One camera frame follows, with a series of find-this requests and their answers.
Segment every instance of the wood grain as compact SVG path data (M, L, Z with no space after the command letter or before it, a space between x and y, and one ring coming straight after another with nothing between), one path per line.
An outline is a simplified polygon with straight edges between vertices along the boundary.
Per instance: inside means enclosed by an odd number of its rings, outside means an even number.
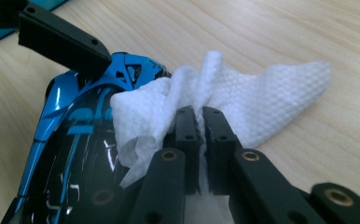
M262 144L295 186L335 182L360 195L360 1L71 0L55 10L111 51L147 55L171 71L206 51L260 74L274 63L330 61L329 89ZM0 221L16 196L49 81L67 69L0 41Z

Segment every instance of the blue object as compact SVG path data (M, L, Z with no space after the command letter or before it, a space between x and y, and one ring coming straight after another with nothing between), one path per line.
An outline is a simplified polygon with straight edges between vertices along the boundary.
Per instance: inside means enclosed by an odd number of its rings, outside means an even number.
M16 217L107 223L120 208L125 192L119 183L128 168L118 161L110 98L170 73L147 57L121 52L111 58L95 82L68 71L49 83L18 197L4 223Z
M61 4L63 4L66 0L30 0L30 2L36 3L41 7L52 10ZM11 35L14 33L15 29L0 29L0 39Z

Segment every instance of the crumpled paper towel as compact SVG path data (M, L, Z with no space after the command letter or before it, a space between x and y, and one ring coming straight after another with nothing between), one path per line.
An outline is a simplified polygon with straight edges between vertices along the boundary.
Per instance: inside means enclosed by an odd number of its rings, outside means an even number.
M161 149L163 138L171 129L178 108L193 106L202 137L202 107L208 105L221 110L242 146L254 148L281 130L322 95L329 77L330 63L327 62L276 64L259 76L244 75L227 67L219 51L210 51L203 60L200 72L193 67L182 66L173 73L172 78L163 77L136 91L113 95L110 104L113 108L118 158L123 165L131 168L121 186L125 188L145 175L152 156ZM216 212L226 203L226 199L204 193L208 189L204 150L205 145L202 145L202 195L187 197L186 213L192 213L192 217L197 217L201 210L195 204L205 203L206 206L212 200L217 201L216 208L210 209L214 211L211 215L217 216ZM220 216L213 223L227 223L230 218L226 212ZM205 222L201 219L192 221L186 216L186 223Z

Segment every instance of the light wood surface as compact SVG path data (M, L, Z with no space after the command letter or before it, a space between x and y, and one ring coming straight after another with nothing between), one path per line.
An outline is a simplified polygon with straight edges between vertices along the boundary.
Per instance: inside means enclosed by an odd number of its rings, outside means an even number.
M360 1L71 0L55 10L111 52L149 56L169 70L200 68L206 51L260 74L274 63L332 62L326 93L262 150L294 185L326 181L360 195ZM49 81L67 71L0 41L0 221L16 196Z

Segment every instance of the teal object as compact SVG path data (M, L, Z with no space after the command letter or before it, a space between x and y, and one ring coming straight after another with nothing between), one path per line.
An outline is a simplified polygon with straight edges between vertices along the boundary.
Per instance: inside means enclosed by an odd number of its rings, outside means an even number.
M41 7L52 10L55 7L58 7L59 5L63 4L66 0L30 0L30 2L36 3L40 5ZM0 39L11 35L14 33L15 29L0 29Z

